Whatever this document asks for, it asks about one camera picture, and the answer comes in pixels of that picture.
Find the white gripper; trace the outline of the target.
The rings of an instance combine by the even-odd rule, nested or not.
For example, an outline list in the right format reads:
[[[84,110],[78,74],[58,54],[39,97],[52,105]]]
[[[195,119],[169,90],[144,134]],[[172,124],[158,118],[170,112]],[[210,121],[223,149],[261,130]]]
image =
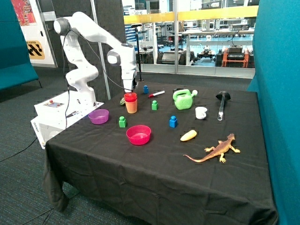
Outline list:
[[[122,70],[121,78],[123,81],[123,88],[126,93],[131,93],[137,89],[137,82],[135,81],[136,70]]]

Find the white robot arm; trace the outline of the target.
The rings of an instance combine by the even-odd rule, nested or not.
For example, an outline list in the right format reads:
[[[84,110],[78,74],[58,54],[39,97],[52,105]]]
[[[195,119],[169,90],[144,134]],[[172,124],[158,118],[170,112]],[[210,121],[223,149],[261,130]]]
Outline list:
[[[67,60],[77,66],[77,69],[67,73],[66,79],[70,86],[76,88],[82,106],[96,105],[94,90],[87,85],[87,82],[97,78],[98,69],[86,60],[78,42],[79,35],[90,42],[109,45],[112,49],[107,53],[107,60],[113,66],[121,66],[125,92],[131,92],[135,88],[135,49],[131,44],[120,42],[83,12],[58,18],[53,26],[56,33],[60,35]]]

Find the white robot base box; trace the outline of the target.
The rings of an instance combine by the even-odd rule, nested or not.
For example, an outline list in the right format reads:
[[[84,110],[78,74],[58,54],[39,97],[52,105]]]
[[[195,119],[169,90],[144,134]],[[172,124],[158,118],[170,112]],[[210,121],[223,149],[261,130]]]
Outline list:
[[[41,148],[45,148],[48,140],[75,124],[77,121],[100,107],[102,102],[84,104],[77,91],[66,91],[42,103],[34,105],[37,117],[31,120],[31,125],[38,138]],[[74,111],[79,113],[67,118]]]

